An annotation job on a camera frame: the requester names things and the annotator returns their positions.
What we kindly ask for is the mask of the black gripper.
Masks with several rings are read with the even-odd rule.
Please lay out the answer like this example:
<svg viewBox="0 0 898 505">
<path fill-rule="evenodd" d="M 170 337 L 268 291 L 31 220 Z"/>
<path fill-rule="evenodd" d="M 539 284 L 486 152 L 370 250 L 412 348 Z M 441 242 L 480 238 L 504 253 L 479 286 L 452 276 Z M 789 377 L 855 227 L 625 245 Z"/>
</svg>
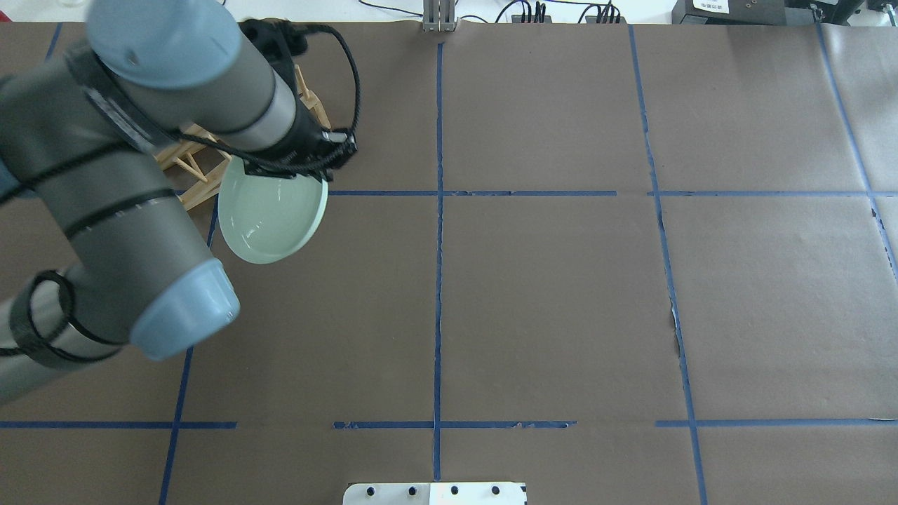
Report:
<svg viewBox="0 0 898 505">
<path fill-rule="evenodd" d="M 243 129 L 243 149 L 263 175 L 310 176 L 331 182 L 334 172 L 357 153 L 357 104 L 349 127 L 327 129 L 294 98 L 274 98 L 269 109 Z"/>
</svg>

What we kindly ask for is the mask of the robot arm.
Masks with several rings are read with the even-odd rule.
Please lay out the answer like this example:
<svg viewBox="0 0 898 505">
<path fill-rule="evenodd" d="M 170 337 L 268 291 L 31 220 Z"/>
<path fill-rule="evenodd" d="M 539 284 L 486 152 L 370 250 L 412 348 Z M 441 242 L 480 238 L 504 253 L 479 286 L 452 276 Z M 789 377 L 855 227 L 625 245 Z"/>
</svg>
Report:
<svg viewBox="0 0 898 505">
<path fill-rule="evenodd" d="M 349 127 L 324 127 L 298 97 L 294 58 L 314 33 L 349 61 Z M 360 115 L 359 71 L 334 27 L 237 22 L 216 1 L 94 1 L 83 41 L 2 79 L 2 201 L 40 198 L 78 259 L 2 304 L 2 402 L 126 345 L 173 357 L 238 316 L 157 154 L 188 141 L 250 175 L 330 182 L 356 152 Z"/>
</svg>

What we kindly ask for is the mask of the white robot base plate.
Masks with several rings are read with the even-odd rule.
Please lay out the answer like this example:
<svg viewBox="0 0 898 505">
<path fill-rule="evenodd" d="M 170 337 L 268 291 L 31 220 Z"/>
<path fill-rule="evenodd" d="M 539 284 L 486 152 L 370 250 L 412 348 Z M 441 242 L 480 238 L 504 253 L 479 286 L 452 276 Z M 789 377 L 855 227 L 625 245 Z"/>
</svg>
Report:
<svg viewBox="0 0 898 505">
<path fill-rule="evenodd" d="M 527 504 L 525 483 L 432 482 L 356 483 L 347 487 L 343 504 Z"/>
</svg>

